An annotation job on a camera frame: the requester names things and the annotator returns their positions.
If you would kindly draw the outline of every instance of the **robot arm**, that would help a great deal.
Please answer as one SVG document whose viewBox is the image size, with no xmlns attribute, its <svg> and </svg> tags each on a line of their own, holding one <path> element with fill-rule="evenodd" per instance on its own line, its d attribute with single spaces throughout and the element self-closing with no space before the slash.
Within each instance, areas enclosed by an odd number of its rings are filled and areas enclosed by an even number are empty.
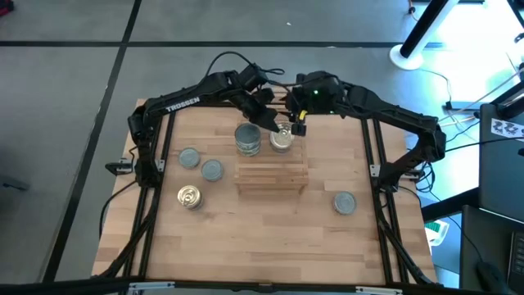
<svg viewBox="0 0 524 295">
<path fill-rule="evenodd" d="M 230 101 L 253 124 L 278 132 L 277 112 L 265 104 L 274 98 L 271 89 L 251 91 L 267 81 L 256 65 L 243 72 L 225 71 L 207 75 L 201 82 L 177 92 L 149 98 L 128 118 L 129 131 L 138 149 L 136 180 L 141 187 L 154 188 L 160 182 L 151 143 L 162 116 L 202 103 Z"/>
<path fill-rule="evenodd" d="M 397 161 L 378 167 L 375 180 L 381 189 L 396 190 L 400 177 L 423 163 L 445 156 L 445 134 L 438 118 L 425 116 L 382 101 L 373 91 L 341 82 L 335 75 L 317 71 L 298 74 L 296 84 L 286 97 L 293 134 L 305 135 L 304 114 L 338 114 L 342 118 L 375 118 L 418 136 L 416 146 Z"/>
</svg>

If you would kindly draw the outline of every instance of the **wooden tabletop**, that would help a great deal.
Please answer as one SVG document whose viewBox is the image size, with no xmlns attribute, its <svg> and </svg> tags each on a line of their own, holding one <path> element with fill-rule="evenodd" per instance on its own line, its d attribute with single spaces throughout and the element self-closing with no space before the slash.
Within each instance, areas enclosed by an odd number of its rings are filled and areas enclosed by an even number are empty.
<svg viewBox="0 0 524 295">
<path fill-rule="evenodd" d="M 177 112 L 160 206 L 147 267 L 149 279 L 274 282 L 304 284 L 384 284 L 377 223 L 373 210 L 360 120 L 339 116 L 308 116 L 305 137 L 309 184 L 300 196 L 239 195 L 233 182 L 237 149 L 234 130 L 242 114 L 234 108 L 191 107 Z M 162 124 L 157 157 L 167 119 Z M 369 121 L 375 161 L 378 161 Z M 382 124 L 388 161 L 406 153 L 404 131 Z M 130 137 L 128 151 L 134 144 Z M 201 177 L 201 164 L 186 170 L 178 153 L 192 147 L 201 163 L 217 159 L 224 177 L 215 183 Z M 115 191 L 133 181 L 118 176 Z M 178 190 L 195 185 L 205 199 L 198 211 L 185 209 Z M 413 183 L 401 183 L 415 189 Z M 352 192 L 357 209 L 337 214 L 332 199 Z M 110 205 L 93 273 L 104 271 L 128 242 L 140 188 L 135 185 Z M 395 193 L 401 237 L 424 274 L 435 280 L 418 199 Z M 389 244 L 395 280 L 395 251 Z M 134 258 L 138 272 L 142 244 Z"/>
</svg>

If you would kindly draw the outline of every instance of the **table leg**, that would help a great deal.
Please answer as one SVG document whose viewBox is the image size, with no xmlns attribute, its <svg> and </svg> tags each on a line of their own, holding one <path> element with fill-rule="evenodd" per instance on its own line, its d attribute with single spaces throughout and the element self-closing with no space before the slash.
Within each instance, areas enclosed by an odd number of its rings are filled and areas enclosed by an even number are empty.
<svg viewBox="0 0 524 295">
<path fill-rule="evenodd" d="M 424 222 L 431 222 L 442 217 L 451 216 L 462 210 L 462 206 L 469 205 L 478 208 L 478 188 L 470 189 L 441 202 L 436 202 L 422 209 Z"/>
</svg>

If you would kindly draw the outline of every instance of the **black aluminum frame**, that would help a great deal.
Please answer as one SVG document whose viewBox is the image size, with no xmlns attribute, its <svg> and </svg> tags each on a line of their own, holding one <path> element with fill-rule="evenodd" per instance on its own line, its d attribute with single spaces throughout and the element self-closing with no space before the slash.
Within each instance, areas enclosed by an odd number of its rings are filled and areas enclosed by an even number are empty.
<svg viewBox="0 0 524 295">
<path fill-rule="evenodd" d="M 98 295 L 116 292 L 125 292 L 130 288 L 138 287 L 140 283 L 163 282 L 167 288 L 206 288 L 206 289 L 227 289 L 227 290 L 249 290 L 259 293 L 272 293 L 276 290 L 289 292 L 348 292 L 348 293 L 370 293 L 367 288 L 381 288 L 386 291 L 391 288 L 391 294 L 406 295 L 482 295 L 488 294 L 478 291 L 461 290 L 455 288 L 438 288 L 435 285 L 416 285 L 405 283 L 393 283 L 389 286 L 370 286 L 370 285 L 341 285 L 341 284 L 257 284 L 257 283 L 230 283 L 230 282 L 192 282 L 192 281 L 169 281 L 158 279 L 144 279 L 143 277 L 131 276 L 125 278 L 112 279 L 79 279 L 72 281 L 61 281 L 51 283 L 36 283 L 24 285 L 3 285 L 0 286 L 2 294 L 9 295 L 56 295 L 56 294 L 77 294 L 77 295 Z"/>
<path fill-rule="evenodd" d="M 272 103 L 270 105 L 282 105 L 282 103 Z M 200 105 L 198 107 L 233 107 L 233 105 L 229 103 L 220 103 L 220 104 L 205 104 Z M 164 160 L 167 162 L 167 158 L 169 155 L 169 146 L 171 143 L 172 135 L 174 132 L 174 114 L 171 114 L 169 116 L 168 121 L 168 127 L 165 132 L 165 140 L 164 140 L 164 146 L 162 148 L 162 154 L 160 156 L 161 160 Z M 369 128 L 368 128 L 368 120 L 367 119 L 361 119 L 362 124 L 362 134 L 364 138 L 364 148 L 366 151 L 366 159 L 368 162 L 368 168 L 370 165 L 374 164 L 373 161 L 373 148 L 371 144 L 371 138 L 369 135 Z M 375 132 L 375 138 L 377 140 L 377 150 L 378 155 L 380 157 L 380 162 L 383 163 L 386 161 L 386 151 L 384 148 L 384 142 L 382 140 L 382 130 L 380 126 L 380 122 L 378 120 L 373 120 L 373 126 L 374 126 L 374 132 Z M 157 132 L 155 134 L 155 137 L 153 139 L 152 146 L 154 147 L 154 150 L 156 150 L 158 139 L 160 137 L 159 131 L 160 130 L 160 124 L 158 126 Z M 161 174 L 161 182 L 163 182 L 165 173 Z M 390 256 L 388 252 L 388 246 L 387 246 L 387 239 L 386 235 L 384 234 L 383 230 L 378 225 L 378 212 L 382 210 L 382 205 L 380 201 L 380 188 L 374 185 L 373 180 L 370 177 L 370 186 L 372 189 L 372 198 L 373 198 L 373 209 L 375 211 L 375 218 L 377 222 L 377 233 L 378 233 L 378 242 L 380 245 L 380 252 L 381 252 L 381 258 L 382 258 L 382 267 L 384 272 L 384 277 L 386 281 L 386 285 L 394 284 L 393 281 L 393 274 L 392 274 L 392 267 L 391 267 L 391 261 Z M 158 202 L 160 201 L 160 195 L 161 195 L 162 185 L 160 184 L 159 188 L 155 188 L 155 192 L 153 195 L 152 202 L 156 202 L 158 205 Z M 137 204 L 137 210 L 135 213 L 134 221 L 133 221 L 133 233 L 136 232 L 136 229 L 140 225 L 144 210 L 145 210 L 145 202 L 147 198 L 147 189 L 142 188 L 140 192 L 140 197 L 138 199 Z M 387 208 L 388 212 L 390 214 L 391 219 L 391 227 L 394 231 L 395 236 L 400 240 L 400 229 L 398 226 L 398 219 L 396 215 L 396 209 L 395 209 L 395 201 L 393 198 L 392 193 L 386 194 L 386 201 L 387 201 Z M 140 277 L 146 277 L 147 272 L 147 263 L 149 261 L 149 256 L 151 252 L 151 245 L 153 240 L 153 231 L 156 223 L 156 213 L 157 208 L 153 212 L 153 222 L 151 223 L 151 228 L 147 230 L 144 246 L 142 249 L 142 259 L 140 260 L 139 267 L 138 267 L 138 276 Z M 400 279 L 402 283 L 408 283 L 409 277 L 406 270 L 406 267 L 404 263 L 402 262 L 400 256 L 397 253 L 397 261 L 399 262 L 399 272 L 400 272 Z M 133 255 L 128 258 L 124 265 L 124 273 L 123 276 L 130 276 L 131 275 L 131 265 L 133 263 Z M 240 290 L 252 290 L 252 291 L 258 291 L 258 292 L 275 292 L 275 291 L 292 291 L 292 290 L 300 290 L 300 291 L 323 291 L 323 292 L 355 292 L 356 285 L 331 285 L 331 284 L 319 284 L 319 285 L 311 285 L 311 284 L 258 284 L 258 283 L 221 283 L 221 282 L 177 282 L 177 285 L 179 286 L 182 284 L 185 286 L 185 288 L 213 288 L 213 286 L 217 288 L 227 288 L 232 289 L 234 291 L 240 291 Z"/>
</svg>

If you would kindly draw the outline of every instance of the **gray floor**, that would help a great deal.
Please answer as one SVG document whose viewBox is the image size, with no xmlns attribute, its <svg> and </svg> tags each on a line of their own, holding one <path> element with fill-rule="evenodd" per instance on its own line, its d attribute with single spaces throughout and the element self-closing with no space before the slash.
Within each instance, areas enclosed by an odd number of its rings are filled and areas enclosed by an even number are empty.
<svg viewBox="0 0 524 295">
<path fill-rule="evenodd" d="M 453 99 L 475 100 L 514 73 L 504 48 L 505 34 L 515 29 L 496 31 L 514 16 L 508 7 L 488 3 L 457 6 L 432 40 L 453 49 L 423 53 L 425 69 L 449 77 Z M 19 0 L 16 5 L 14 13 L 0 18 L 0 41 L 120 41 L 133 1 Z M 406 10 L 404 0 L 143 0 L 131 39 L 402 42 L 415 23 Z M 494 17 L 493 11 L 504 21 L 487 28 L 486 17 Z M 460 24 L 466 17 L 470 21 Z M 478 46 L 487 43 L 495 45 Z M 57 279 L 91 273 L 98 216 L 115 181 L 103 166 L 121 155 L 126 117 L 136 100 L 194 84 L 224 50 L 239 51 L 264 67 L 286 69 L 283 81 L 293 81 L 299 72 L 327 70 L 388 102 L 445 115 L 440 108 L 449 99 L 445 81 L 423 70 L 395 68 L 389 48 L 128 48 Z M 32 185 L 26 193 L 0 191 L 0 283 L 34 282 L 42 274 L 116 53 L 117 48 L 0 47 L 0 166 L 4 174 Z M 243 66 L 237 58 L 225 57 L 215 70 Z M 473 138 L 476 130 L 469 132 Z M 449 126 L 445 132 L 452 136 L 459 129 Z M 406 140 L 414 143 L 408 134 Z M 470 142 L 461 135 L 451 145 Z M 448 155 L 435 168 L 434 193 L 440 198 L 477 185 L 474 147 Z M 435 201 L 426 197 L 424 203 Z M 451 226 L 445 242 L 433 249 L 433 259 L 439 279 L 454 286 L 460 231 Z"/>
</svg>

